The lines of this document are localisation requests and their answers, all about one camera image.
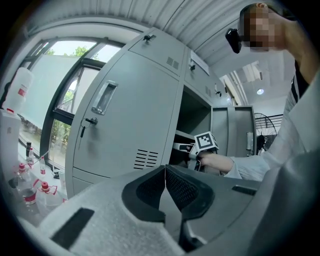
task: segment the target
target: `locker handle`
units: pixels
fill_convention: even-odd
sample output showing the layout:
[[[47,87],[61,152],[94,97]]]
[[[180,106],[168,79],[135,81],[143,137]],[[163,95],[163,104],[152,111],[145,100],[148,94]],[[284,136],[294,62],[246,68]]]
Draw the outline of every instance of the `locker handle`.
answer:
[[[106,81],[96,96],[91,111],[98,115],[104,115],[117,87],[116,82]]]
[[[143,37],[143,41],[145,41],[146,43],[149,43],[150,41],[152,41],[154,38],[156,38],[156,36],[154,34],[147,34]]]
[[[196,64],[195,64],[195,62],[194,62],[192,59],[190,59],[189,69],[190,69],[191,71],[194,71],[194,70],[196,69]]]

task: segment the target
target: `window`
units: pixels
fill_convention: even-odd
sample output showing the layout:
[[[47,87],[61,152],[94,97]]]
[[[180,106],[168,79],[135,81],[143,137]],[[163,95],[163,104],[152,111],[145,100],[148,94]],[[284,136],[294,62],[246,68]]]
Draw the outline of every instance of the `window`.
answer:
[[[120,49],[119,47],[107,44],[92,59],[107,63]]]
[[[84,41],[58,41],[31,67],[34,81],[19,113],[25,120],[20,136],[25,141],[34,142],[37,151],[40,150],[38,138],[41,137],[45,116],[58,86],[80,56],[94,44]]]
[[[24,67],[27,69],[29,67],[30,63],[31,63],[31,61],[26,61],[21,65],[21,67]]]
[[[45,54],[65,57],[81,57],[95,42],[88,41],[58,41]]]
[[[61,110],[75,114],[83,96],[98,73],[98,70],[92,68],[81,68],[77,72],[75,78],[71,80],[67,92],[57,107]]]
[[[34,80],[18,113],[19,139],[31,142],[36,155],[45,155],[52,169],[65,168],[71,124],[80,102],[105,63],[124,46],[108,39],[91,40],[40,41],[20,65],[33,73]]]
[[[31,146],[34,151],[39,155],[40,152],[40,138],[42,130],[34,125],[29,120],[25,119],[23,116],[19,115],[21,118],[21,126],[20,126],[20,139],[26,145],[27,142],[31,142]]]
[[[54,120],[50,135],[49,159],[63,168],[65,167],[70,129],[70,125]]]

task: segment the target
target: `plastic bottle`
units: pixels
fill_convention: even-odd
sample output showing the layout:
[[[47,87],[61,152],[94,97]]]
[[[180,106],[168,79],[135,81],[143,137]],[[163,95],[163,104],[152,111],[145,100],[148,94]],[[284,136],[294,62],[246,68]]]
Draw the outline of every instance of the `plastic bottle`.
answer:
[[[40,158],[40,174],[41,174],[41,177],[44,177],[46,174],[46,162],[45,162],[44,156],[41,156]]]
[[[26,147],[25,147],[25,159],[26,159],[26,160],[28,160],[30,148],[31,148],[31,142],[28,141],[28,142],[26,143]]]
[[[33,187],[30,175],[26,171],[23,163],[19,164],[19,171],[17,173],[17,190],[26,205],[32,205],[36,202],[37,191]]]
[[[45,217],[63,203],[62,197],[57,192],[57,186],[49,186],[42,182],[36,193],[36,205],[40,214]]]
[[[28,164],[33,165],[34,164],[34,149],[30,147],[29,156],[28,156]]]
[[[20,67],[13,78],[9,91],[3,103],[3,109],[18,113],[26,100],[26,94],[32,85],[34,75],[25,67]]]

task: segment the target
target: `window frame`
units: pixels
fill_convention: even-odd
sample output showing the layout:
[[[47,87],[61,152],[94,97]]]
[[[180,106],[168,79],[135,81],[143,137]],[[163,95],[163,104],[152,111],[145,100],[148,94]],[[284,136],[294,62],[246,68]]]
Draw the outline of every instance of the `window frame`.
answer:
[[[50,149],[50,137],[52,128],[55,120],[60,121],[67,125],[72,125],[73,119],[75,117],[74,114],[64,111],[62,109],[57,108],[59,104],[59,100],[64,94],[68,91],[70,81],[74,79],[75,74],[79,72],[80,69],[90,68],[97,71],[100,71],[102,67],[106,64],[105,62],[91,59],[98,51],[100,51],[104,46],[110,45],[122,48],[125,46],[124,43],[120,43],[117,41],[109,40],[107,37],[105,38],[96,38],[96,37],[83,37],[83,36],[72,36],[72,37],[55,37],[51,39],[41,40],[37,43],[29,54],[24,58],[19,67],[23,67],[26,62],[30,62],[27,69],[32,71],[33,67],[39,61],[40,57],[43,56],[56,42],[60,41],[86,41],[86,42],[95,42],[96,44],[92,46],[88,51],[82,55],[77,62],[71,67],[71,69],[67,72],[67,74],[62,79],[59,84],[57,90],[55,91],[49,107],[47,109],[46,115],[44,117],[41,137],[40,137],[40,150],[39,155],[35,154],[37,158],[40,156],[44,156],[45,163],[54,171],[54,167],[58,169],[64,170],[63,166],[60,166],[57,163],[54,163],[49,159],[49,149]],[[80,71],[79,78],[81,78],[83,71]],[[22,137],[19,136],[19,142],[26,147],[26,142]]]

